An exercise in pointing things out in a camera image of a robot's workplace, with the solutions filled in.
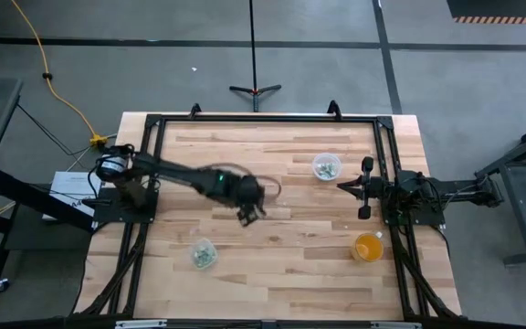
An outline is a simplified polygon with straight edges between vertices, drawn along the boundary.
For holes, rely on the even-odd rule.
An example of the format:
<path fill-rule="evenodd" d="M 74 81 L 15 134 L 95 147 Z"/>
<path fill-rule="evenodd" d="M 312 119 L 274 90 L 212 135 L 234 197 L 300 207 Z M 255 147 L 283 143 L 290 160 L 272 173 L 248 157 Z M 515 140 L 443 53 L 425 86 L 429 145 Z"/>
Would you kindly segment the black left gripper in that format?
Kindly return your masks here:
<path fill-rule="evenodd" d="M 257 218 L 267 215 L 263 209 L 264 197 L 265 187 L 253 175 L 244 175 L 239 180 L 237 204 L 240 210 L 237 212 L 237 219 L 243 228 L 255 221 L 255 213 Z"/>

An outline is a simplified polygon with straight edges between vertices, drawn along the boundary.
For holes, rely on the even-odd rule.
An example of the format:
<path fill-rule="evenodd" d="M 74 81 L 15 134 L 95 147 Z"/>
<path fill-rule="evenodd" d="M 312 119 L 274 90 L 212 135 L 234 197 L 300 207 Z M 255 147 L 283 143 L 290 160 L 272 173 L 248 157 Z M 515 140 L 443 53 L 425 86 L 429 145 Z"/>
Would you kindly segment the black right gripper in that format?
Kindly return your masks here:
<path fill-rule="evenodd" d="M 369 199 L 375 198 L 381 202 L 382 210 L 391 211 L 393 209 L 393 192 L 395 184 L 380 176 L 371 176 L 373 171 L 373 158 L 365 156 L 362 160 L 362 175 L 348 181 L 338 183 L 337 187 L 344 192 L 354 196 L 357 200 L 362 200 L 363 205 L 359 209 L 359 219 L 369 219 L 372 215 L 372 208 Z"/>

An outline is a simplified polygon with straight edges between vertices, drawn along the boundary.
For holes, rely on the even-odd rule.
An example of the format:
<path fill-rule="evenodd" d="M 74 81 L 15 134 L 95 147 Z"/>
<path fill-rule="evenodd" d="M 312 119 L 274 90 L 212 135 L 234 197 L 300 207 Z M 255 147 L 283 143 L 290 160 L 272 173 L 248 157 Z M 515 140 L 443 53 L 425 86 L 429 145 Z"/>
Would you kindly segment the clear round plastic bin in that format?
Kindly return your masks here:
<path fill-rule="evenodd" d="M 339 175 L 337 177 L 329 178 L 329 177 L 319 176 L 318 171 L 317 171 L 317 164 L 327 164 L 327 163 L 335 163 L 339 166 Z M 315 176 L 321 181 L 335 180 L 342 173 L 342 162 L 335 154 L 329 154 L 329 153 L 317 154 L 311 163 L 311 167 L 312 167 L 312 171 L 315 174 Z"/>
<path fill-rule="evenodd" d="M 208 267 L 204 267 L 203 265 L 202 266 L 197 266 L 195 264 L 195 261 L 194 261 L 194 252 L 196 249 L 202 247 L 203 249 L 207 249 L 207 248 L 211 248 L 211 249 L 215 249 L 216 250 L 216 247 L 215 245 L 209 240 L 209 239 L 199 239 L 198 241 L 196 241 L 192 246 L 191 246 L 191 249 L 190 249 L 190 256 L 191 256 L 191 260 L 192 260 L 192 263 L 194 264 L 194 266 L 199 269 L 199 270 L 203 270 L 203 269 L 206 269 L 208 267 L 210 267 L 211 265 L 213 265 L 216 261 L 217 261 L 217 258 L 218 258 L 218 253 L 217 253 L 217 250 L 216 250 L 216 254 L 217 254 L 217 257 L 216 257 L 216 261 L 213 262 L 210 266 Z"/>

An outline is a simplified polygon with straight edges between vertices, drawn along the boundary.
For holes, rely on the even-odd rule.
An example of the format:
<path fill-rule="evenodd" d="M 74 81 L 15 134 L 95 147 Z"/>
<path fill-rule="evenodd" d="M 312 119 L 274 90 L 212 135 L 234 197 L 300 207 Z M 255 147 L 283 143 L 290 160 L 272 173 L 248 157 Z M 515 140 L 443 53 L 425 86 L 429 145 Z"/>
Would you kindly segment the orange filled clear container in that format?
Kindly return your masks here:
<path fill-rule="evenodd" d="M 375 233 L 364 233 L 356 238 L 351 245 L 352 257 L 356 260 L 375 262 L 384 255 L 383 234 L 380 231 Z"/>

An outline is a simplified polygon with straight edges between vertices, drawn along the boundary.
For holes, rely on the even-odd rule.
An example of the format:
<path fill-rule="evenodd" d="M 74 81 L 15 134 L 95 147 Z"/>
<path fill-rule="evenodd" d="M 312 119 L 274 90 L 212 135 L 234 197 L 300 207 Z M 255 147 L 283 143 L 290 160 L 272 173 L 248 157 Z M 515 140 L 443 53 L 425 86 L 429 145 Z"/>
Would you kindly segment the black tripod stand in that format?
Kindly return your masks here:
<path fill-rule="evenodd" d="M 252 87 L 243 88 L 243 87 L 238 87 L 238 86 L 230 86 L 229 90 L 233 92 L 243 92 L 243 93 L 248 94 L 252 100 L 253 112 L 259 112 L 260 96 L 266 92 L 280 90 L 282 86 L 280 84 L 276 84 L 276 85 L 271 85 L 271 86 L 267 86 L 264 88 L 258 87 L 253 0 L 248 0 L 248 11 L 249 11 L 249 36 L 250 36 L 250 54 L 251 54 L 251 68 L 252 68 Z"/>

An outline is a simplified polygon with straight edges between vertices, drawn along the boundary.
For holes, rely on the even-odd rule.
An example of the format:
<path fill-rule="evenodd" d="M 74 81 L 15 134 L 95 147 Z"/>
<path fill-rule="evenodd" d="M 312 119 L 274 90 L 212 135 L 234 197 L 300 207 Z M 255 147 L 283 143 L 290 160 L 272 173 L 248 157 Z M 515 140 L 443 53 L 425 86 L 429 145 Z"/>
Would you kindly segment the white cardboard box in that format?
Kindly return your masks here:
<path fill-rule="evenodd" d="M 48 194 L 61 202 L 89 215 L 94 215 L 91 207 L 85 206 L 84 199 L 95 198 L 100 190 L 101 181 L 88 172 L 56 172 L 50 187 L 46 187 Z"/>

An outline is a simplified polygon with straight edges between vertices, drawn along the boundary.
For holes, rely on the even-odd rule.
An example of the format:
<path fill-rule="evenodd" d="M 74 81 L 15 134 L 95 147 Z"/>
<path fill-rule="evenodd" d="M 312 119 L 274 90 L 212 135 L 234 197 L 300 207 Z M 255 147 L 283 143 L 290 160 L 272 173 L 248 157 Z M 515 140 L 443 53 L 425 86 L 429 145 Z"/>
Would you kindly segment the black mat with striped edge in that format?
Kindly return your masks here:
<path fill-rule="evenodd" d="M 459 24 L 526 25 L 526 0 L 446 0 Z"/>

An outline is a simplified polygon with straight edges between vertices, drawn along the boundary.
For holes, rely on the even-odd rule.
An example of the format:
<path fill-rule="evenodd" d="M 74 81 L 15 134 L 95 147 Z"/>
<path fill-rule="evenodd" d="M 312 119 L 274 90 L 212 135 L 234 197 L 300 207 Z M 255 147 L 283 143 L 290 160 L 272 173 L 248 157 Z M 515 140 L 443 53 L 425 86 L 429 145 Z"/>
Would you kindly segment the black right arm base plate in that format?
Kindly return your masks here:
<path fill-rule="evenodd" d="M 385 223 L 393 227 L 445 223 L 441 196 L 427 178 L 412 178 L 387 187 L 382 206 Z"/>

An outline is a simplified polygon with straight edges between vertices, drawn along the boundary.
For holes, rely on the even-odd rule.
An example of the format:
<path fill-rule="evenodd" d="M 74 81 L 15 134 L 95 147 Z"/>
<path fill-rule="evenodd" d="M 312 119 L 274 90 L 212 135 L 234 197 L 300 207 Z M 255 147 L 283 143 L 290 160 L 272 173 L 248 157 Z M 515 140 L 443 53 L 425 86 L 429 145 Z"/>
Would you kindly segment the black aluminium rig frame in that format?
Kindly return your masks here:
<path fill-rule="evenodd" d="M 317 179 L 317 154 L 336 154 L 341 180 L 361 172 L 428 169 L 413 115 L 126 112 L 117 140 L 147 147 L 186 165 L 238 163 L 263 175 L 280 194 L 266 200 L 267 217 L 243 228 L 232 209 L 192 189 L 164 182 L 145 251 L 128 271 L 110 329 L 147 319 L 167 329 L 296 329 L 405 326 L 417 307 L 412 279 L 398 280 L 393 250 L 375 262 L 356 260 L 351 245 L 364 233 L 392 230 L 378 203 L 369 219 L 333 182 Z M 209 239 L 218 258 L 199 270 L 191 246 Z"/>

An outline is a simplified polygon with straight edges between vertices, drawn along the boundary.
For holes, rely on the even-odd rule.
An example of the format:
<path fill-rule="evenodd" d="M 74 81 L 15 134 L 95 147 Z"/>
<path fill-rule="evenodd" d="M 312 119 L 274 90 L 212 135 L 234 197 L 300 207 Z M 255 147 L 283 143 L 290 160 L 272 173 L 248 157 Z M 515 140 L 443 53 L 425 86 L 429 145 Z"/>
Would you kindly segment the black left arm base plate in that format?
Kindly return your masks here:
<path fill-rule="evenodd" d="M 155 219 L 159 192 L 142 188 L 145 203 L 136 207 L 130 199 L 123 196 L 117 188 L 102 188 L 99 196 L 93 199 L 93 219 L 100 223 L 149 224 Z"/>

